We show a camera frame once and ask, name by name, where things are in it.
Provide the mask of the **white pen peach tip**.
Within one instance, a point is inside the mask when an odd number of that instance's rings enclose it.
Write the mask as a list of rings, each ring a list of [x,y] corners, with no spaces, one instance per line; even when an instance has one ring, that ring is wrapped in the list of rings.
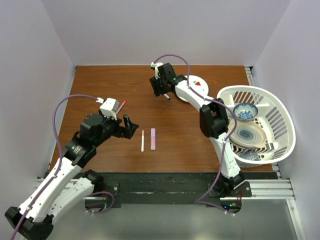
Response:
[[[142,130],[141,131],[141,148],[140,148],[140,151],[141,153],[144,153],[144,150],[145,150],[145,131]]]

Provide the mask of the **pink highlighter pen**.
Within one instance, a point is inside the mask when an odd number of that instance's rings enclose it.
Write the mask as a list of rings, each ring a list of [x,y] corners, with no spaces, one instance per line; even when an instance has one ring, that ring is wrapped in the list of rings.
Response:
[[[156,129],[155,128],[150,129],[150,150],[151,151],[156,150]]]

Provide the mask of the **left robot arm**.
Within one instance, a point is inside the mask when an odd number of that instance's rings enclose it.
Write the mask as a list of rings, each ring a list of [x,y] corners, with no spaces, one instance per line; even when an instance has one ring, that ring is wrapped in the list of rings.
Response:
[[[86,171],[73,186],[68,183],[97,154],[97,147],[110,137],[131,139],[138,129],[128,115],[122,119],[89,114],[67,143],[52,171],[35,192],[20,206],[10,207],[5,217],[27,240],[45,240],[55,224],[84,197],[104,193],[104,178],[93,170]]]

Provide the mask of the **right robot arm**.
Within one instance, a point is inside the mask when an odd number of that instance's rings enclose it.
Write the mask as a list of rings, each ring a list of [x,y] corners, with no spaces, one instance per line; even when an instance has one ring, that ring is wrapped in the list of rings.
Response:
[[[202,134],[209,138],[214,146],[220,162],[220,170],[213,182],[213,189],[220,189],[227,196],[233,197],[240,190],[245,179],[238,166],[229,138],[229,117],[227,111],[232,112],[222,99],[214,99],[201,95],[189,81],[188,76],[176,75],[170,63],[150,64],[155,76],[149,81],[155,96],[169,92],[182,97],[199,112],[199,127]]]

